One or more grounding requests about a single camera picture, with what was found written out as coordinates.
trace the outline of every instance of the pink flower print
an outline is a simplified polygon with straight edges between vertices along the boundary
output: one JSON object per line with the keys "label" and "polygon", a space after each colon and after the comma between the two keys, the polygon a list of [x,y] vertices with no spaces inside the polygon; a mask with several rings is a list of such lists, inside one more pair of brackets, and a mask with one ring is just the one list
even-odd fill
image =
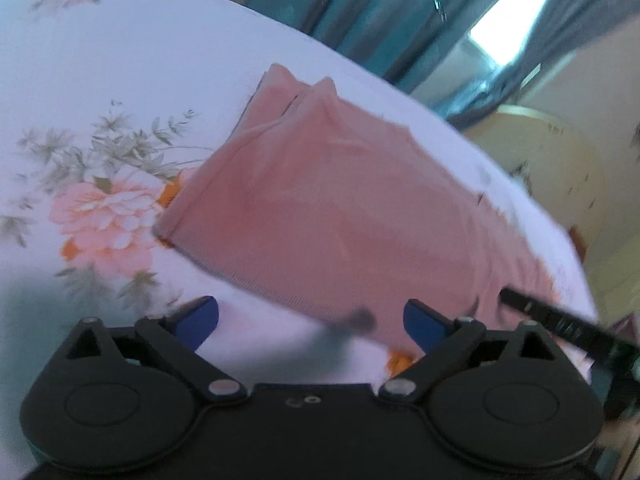
{"label": "pink flower print", "polygon": [[55,198],[49,220],[70,237],[61,254],[70,266],[94,266],[105,277],[132,278],[149,270],[157,191],[106,179],[100,179],[100,188],[80,182]]}

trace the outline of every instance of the floral bedsheet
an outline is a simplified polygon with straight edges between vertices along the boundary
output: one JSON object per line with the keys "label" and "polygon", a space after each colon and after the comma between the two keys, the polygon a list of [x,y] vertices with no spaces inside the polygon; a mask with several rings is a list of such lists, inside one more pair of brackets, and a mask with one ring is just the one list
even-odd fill
{"label": "floral bedsheet", "polygon": [[211,294],[220,325],[198,352],[249,386],[377,387],[411,362],[218,280],[151,233],[273,62],[332,77],[343,97],[408,124],[469,189],[508,197],[564,303],[594,319],[544,212],[428,110],[304,34],[226,0],[0,1],[0,478],[34,465],[20,400],[83,316],[130,324]]}

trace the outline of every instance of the teal curtain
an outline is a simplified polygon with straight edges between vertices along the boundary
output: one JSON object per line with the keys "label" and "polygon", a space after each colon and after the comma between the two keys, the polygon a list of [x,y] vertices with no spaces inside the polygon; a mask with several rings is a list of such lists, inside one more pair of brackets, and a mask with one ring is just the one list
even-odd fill
{"label": "teal curtain", "polygon": [[498,0],[245,0],[413,91]]}
{"label": "teal curtain", "polygon": [[518,57],[462,86],[430,108],[459,130],[495,111],[541,63],[609,34],[640,12],[640,0],[546,0]]}

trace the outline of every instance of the metal screw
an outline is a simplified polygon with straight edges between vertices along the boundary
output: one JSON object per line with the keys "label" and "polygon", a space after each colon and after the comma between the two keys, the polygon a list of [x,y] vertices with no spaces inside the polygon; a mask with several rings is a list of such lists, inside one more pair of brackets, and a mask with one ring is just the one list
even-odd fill
{"label": "metal screw", "polygon": [[240,383],[233,379],[218,379],[209,385],[209,391],[217,396],[229,396],[240,391]]}
{"label": "metal screw", "polygon": [[385,383],[385,390],[394,395],[407,396],[412,394],[416,388],[416,384],[409,379],[391,379]]}

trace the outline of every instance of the orange flower print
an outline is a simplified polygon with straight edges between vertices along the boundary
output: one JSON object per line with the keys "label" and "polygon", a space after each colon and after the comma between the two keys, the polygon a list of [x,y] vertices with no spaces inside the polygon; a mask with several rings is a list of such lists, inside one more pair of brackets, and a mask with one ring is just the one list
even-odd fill
{"label": "orange flower print", "polygon": [[406,352],[402,352],[401,350],[390,350],[389,359],[386,362],[386,370],[389,372],[391,377],[395,377],[407,370],[407,368],[414,364],[414,362],[415,359]]}
{"label": "orange flower print", "polygon": [[69,239],[62,257],[73,267],[94,266],[105,277],[132,278],[152,264],[150,232],[158,206],[154,190],[100,179],[71,184],[53,201],[49,220]]}
{"label": "orange flower print", "polygon": [[184,184],[187,183],[187,180],[191,178],[196,172],[197,168],[187,168],[182,170],[178,175],[169,183],[164,185],[162,188],[162,193],[158,197],[158,205],[162,208],[168,208],[169,204],[174,201],[174,198],[178,195],[180,190],[184,187]]}

